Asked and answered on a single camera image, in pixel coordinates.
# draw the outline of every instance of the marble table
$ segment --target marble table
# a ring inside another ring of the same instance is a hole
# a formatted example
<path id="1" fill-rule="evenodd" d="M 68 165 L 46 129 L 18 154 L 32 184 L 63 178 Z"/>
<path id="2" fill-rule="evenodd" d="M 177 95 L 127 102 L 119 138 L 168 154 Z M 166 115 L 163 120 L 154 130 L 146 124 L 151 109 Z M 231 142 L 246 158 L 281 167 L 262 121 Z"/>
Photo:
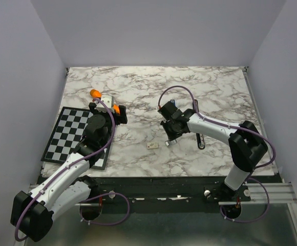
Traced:
<path id="1" fill-rule="evenodd" d="M 84 67 L 71 68 L 63 93 L 63 106 L 88 108 L 89 91 L 113 95 L 115 103 L 127 107 L 128 124 L 116 129 L 107 168 L 88 170 L 84 174 L 119 177 L 147 176 L 221 176 L 233 165 L 229 147 L 205 137 L 206 148 L 197 148 L 195 134 L 185 134 L 178 144 L 167 147 L 166 133 L 157 112 L 160 94 L 173 85 L 189 88 L 199 102 L 200 112 L 228 122 L 250 120 L 260 130 L 257 114 L 239 67 Z M 188 93 L 172 89 L 161 104 L 175 99 L 181 110 L 192 108 Z M 147 142 L 158 142 L 159 148 L 148 150 Z M 269 159 L 266 154 L 261 163 Z M 49 177 L 58 164 L 44 163 L 43 177 Z M 254 175 L 273 175 L 272 167 Z"/>

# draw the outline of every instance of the orange object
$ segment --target orange object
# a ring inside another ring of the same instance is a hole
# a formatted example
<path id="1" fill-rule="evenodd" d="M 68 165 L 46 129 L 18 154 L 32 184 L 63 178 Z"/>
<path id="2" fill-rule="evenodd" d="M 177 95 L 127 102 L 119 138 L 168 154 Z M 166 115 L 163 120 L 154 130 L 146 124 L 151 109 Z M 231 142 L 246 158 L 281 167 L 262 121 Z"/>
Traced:
<path id="1" fill-rule="evenodd" d="M 102 97 L 102 94 L 99 91 L 94 90 L 94 89 L 91 90 L 91 92 L 89 94 L 92 96 L 92 98 L 101 98 Z"/>
<path id="2" fill-rule="evenodd" d="M 116 112 L 116 114 L 119 114 L 120 115 L 120 109 L 119 109 L 119 106 L 117 106 L 117 105 L 113 105 L 113 109 L 114 109 L 114 111 Z"/>

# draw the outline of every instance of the wall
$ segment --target wall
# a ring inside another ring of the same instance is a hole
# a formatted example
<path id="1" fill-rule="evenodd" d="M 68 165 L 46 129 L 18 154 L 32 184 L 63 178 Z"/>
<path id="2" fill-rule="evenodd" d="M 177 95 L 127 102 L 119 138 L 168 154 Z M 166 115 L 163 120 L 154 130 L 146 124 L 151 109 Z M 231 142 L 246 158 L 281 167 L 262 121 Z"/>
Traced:
<path id="1" fill-rule="evenodd" d="M 249 68 L 277 164 L 297 195 L 297 0 L 288 0 Z"/>
<path id="2" fill-rule="evenodd" d="M 68 66 L 247 66 L 285 0 L 32 0 Z"/>
<path id="3" fill-rule="evenodd" d="M 13 198 L 39 175 L 65 75 L 30 1 L 0 1 L 0 245 L 13 245 Z"/>

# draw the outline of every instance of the checkerboard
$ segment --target checkerboard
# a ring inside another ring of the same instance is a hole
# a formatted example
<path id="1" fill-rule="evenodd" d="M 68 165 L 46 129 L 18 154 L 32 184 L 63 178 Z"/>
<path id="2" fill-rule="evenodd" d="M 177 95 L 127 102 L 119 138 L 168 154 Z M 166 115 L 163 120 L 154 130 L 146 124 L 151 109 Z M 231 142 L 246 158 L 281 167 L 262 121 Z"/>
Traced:
<path id="1" fill-rule="evenodd" d="M 63 107 L 41 160 L 63 164 L 81 140 L 92 115 L 87 109 Z M 92 166 L 93 169 L 105 169 L 109 150 L 110 147 L 104 150 L 105 154 Z"/>

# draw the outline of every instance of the gray floor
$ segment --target gray floor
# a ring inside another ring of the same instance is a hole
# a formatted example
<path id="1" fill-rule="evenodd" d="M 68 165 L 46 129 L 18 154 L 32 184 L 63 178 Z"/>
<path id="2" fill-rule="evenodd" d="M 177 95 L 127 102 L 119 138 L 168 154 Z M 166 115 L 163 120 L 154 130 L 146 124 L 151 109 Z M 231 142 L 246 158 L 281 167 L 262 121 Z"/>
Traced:
<path id="1" fill-rule="evenodd" d="M 261 214 L 264 206 L 246 206 L 242 219 Z M 101 215 L 99 221 L 112 222 L 122 215 Z M 272 205 L 268 215 L 251 224 L 236 224 L 220 214 L 132 214 L 123 224 L 114 227 L 88 226 L 80 223 L 78 208 L 66 212 L 40 242 L 27 240 L 26 246 L 195 246 L 195 245 L 297 245 L 288 208 Z"/>

